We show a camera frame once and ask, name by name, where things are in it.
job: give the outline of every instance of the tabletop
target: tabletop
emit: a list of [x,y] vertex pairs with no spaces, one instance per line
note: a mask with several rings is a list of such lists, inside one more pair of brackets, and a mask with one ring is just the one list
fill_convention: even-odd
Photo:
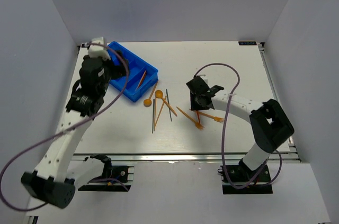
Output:
[[[258,46],[240,46],[237,41],[218,42],[126,42],[120,43],[156,67],[157,89],[168,97],[170,105],[180,107],[191,117],[190,93],[186,83],[202,66],[212,62],[224,62],[233,66],[240,74],[240,85],[236,94],[260,102],[273,98],[273,93]],[[86,48],[80,48],[72,84],[79,79],[79,69]],[[209,86],[220,85],[229,91],[236,84],[235,73],[224,66],[211,66],[201,74],[208,78]],[[111,108],[97,117],[84,134],[76,154],[207,154],[221,152],[222,123],[202,117],[204,130],[200,131],[177,109],[178,116],[164,106],[152,133],[152,107],[145,107],[143,101],[149,97],[149,89],[139,101],[131,102],[122,96]],[[108,104],[118,94],[110,85],[104,98]],[[162,101],[157,100],[158,114]],[[224,111],[208,110],[206,113],[224,117]],[[225,152],[246,153],[254,143],[252,128],[246,121],[229,116],[226,130]],[[279,150],[288,152],[288,142]]]

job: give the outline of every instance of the black label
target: black label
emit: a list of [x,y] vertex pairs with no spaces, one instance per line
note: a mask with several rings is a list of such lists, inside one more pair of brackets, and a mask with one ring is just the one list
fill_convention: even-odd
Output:
[[238,41],[239,46],[256,46],[255,41]]

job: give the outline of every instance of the gray wall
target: gray wall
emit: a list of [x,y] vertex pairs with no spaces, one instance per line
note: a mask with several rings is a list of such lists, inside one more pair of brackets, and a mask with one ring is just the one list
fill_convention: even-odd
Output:
[[295,143],[339,223],[339,0],[289,0],[266,43]]
[[[51,135],[66,97],[76,46],[52,0],[0,0],[0,167],[19,151]],[[2,189],[18,207],[28,194],[20,184],[42,156],[37,149],[16,161]],[[21,223],[23,213],[0,202],[1,223]]]
[[53,0],[77,43],[265,41],[287,0]]

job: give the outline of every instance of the wooden fork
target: wooden fork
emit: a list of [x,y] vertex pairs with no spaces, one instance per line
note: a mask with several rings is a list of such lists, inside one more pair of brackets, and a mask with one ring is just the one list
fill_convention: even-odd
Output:
[[203,130],[204,126],[202,126],[200,123],[196,122],[193,118],[191,118],[188,114],[186,114],[184,111],[182,111],[179,107],[176,107],[176,108],[179,109],[179,111],[182,112],[184,116],[186,116],[188,119],[190,119],[199,130]]
[[214,119],[216,122],[224,122],[224,119],[223,119],[223,118],[220,118],[220,117],[214,117],[213,115],[205,114],[205,113],[202,113],[202,112],[200,112],[200,111],[197,111],[197,113],[200,114],[200,115],[203,115],[204,117],[212,118],[212,119]]

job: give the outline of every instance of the blue tray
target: blue tray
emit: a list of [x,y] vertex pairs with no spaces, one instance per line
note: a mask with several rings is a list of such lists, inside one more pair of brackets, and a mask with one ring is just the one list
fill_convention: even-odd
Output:
[[[158,70],[117,42],[111,42],[109,47],[114,50],[120,50],[122,55],[129,61],[130,75],[128,78],[127,87],[123,91],[123,94],[131,101],[136,102],[150,87],[152,87],[158,81]],[[114,64],[119,65],[120,62],[117,57],[110,50],[108,50],[108,53],[110,54]],[[136,90],[145,71],[147,71],[145,80]],[[121,91],[125,81],[126,77],[121,77],[117,80],[111,80],[111,85]]]

